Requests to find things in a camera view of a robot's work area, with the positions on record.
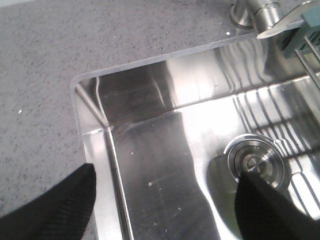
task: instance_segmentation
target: sink drain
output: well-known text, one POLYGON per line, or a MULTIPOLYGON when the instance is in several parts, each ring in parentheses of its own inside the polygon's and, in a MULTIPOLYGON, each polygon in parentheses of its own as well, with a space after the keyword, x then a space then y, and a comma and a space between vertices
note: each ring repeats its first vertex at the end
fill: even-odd
POLYGON ((284 178, 284 163, 272 139, 256 134, 241 135, 229 143, 224 152, 237 182, 243 171, 259 174, 274 188, 284 178))

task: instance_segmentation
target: metal rod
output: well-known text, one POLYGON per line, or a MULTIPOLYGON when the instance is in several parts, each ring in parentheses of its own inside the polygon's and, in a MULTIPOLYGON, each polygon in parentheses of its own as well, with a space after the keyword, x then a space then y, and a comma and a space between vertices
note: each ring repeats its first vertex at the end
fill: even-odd
POLYGON ((303 65, 304 69, 306 70, 306 72, 308 73, 310 78, 313 80, 315 85, 320 90, 320 79, 318 78, 317 74, 311 68, 311 66, 310 66, 309 62, 307 61, 307 59, 305 58, 305 56, 297 49, 294 52, 295 52, 296 56, 299 58, 301 64, 303 65))
POLYGON ((98 120, 98 122, 102 125, 102 127, 107 128, 108 127, 107 119, 102 114, 102 112, 99 110, 99 108, 97 108, 96 104, 91 100, 90 96, 87 94, 85 89, 80 85, 80 83, 78 83, 75 86, 75 91, 78 93, 80 98, 84 101, 86 106, 89 108, 89 110, 92 112, 92 114, 98 120))
POLYGON ((308 45, 308 47, 310 48, 310 50, 312 51, 312 53, 314 54, 314 56, 316 57, 316 59, 320 63, 320 51, 319 51, 319 49, 315 45, 313 45, 313 43, 309 40, 309 38, 307 38, 307 36, 304 36, 304 41, 308 45))

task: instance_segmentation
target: faucet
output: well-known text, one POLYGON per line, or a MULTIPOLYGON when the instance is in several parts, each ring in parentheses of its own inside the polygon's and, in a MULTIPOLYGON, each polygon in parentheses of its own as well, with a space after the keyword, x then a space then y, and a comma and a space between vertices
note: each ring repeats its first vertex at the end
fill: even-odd
POLYGON ((306 10, 320 5, 319 1, 307 0, 283 16, 280 4, 274 0, 236 0, 231 8, 231 20, 240 28, 254 28, 258 39, 277 35, 288 28, 306 10))

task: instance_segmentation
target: sink bottom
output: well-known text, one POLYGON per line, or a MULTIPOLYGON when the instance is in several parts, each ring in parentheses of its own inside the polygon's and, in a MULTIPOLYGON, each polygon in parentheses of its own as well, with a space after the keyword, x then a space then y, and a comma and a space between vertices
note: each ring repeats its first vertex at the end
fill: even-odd
POLYGON ((133 238, 241 239, 237 182, 223 155, 247 133, 274 140, 289 174, 276 189, 320 219, 319 102, 314 83, 299 78, 114 126, 109 142, 133 238))

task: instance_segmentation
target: drain cover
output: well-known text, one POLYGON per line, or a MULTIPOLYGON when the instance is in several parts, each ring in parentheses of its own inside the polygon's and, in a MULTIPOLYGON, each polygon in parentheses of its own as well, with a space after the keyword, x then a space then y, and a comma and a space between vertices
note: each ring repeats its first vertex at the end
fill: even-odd
POLYGON ((235 138, 226 150, 229 170, 238 182, 241 172, 254 172, 276 188, 285 174, 284 164, 271 139, 256 134, 235 138))

